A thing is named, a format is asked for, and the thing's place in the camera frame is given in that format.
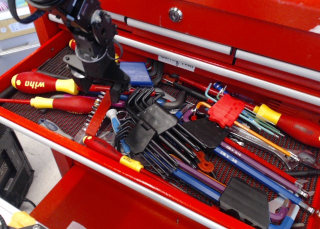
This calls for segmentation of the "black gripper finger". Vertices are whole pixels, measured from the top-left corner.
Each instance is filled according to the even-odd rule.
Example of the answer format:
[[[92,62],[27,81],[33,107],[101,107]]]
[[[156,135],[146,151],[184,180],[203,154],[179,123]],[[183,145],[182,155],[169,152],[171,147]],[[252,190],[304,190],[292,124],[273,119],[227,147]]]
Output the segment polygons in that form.
[[[123,92],[125,92],[124,85],[120,83],[114,83],[109,90],[111,103],[117,103],[120,100],[120,96]]]
[[[86,94],[90,91],[90,88],[94,83],[94,79],[90,76],[74,75],[73,80],[79,87],[79,90]]]

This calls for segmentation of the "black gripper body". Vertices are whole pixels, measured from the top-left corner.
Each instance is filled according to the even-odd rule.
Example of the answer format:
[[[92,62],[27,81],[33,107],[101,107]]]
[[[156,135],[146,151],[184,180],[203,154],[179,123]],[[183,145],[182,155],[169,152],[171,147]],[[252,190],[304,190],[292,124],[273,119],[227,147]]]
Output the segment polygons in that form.
[[[91,56],[76,48],[75,54],[65,55],[63,61],[67,64],[73,80],[74,76],[82,75],[92,77],[94,79],[93,84],[122,84],[125,89],[129,89],[131,86],[130,77],[112,59],[115,57],[115,53],[113,45],[96,56]]]

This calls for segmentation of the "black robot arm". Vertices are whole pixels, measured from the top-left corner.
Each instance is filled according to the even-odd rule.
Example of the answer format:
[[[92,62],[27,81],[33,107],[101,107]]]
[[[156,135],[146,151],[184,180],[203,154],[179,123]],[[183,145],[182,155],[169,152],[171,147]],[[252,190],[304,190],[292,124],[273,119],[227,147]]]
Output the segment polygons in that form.
[[[129,91],[130,77],[116,64],[117,26],[99,0],[7,0],[12,17],[29,24],[46,12],[61,19],[76,42],[75,54],[63,58],[70,75],[85,93],[92,84],[110,84],[112,103]]]

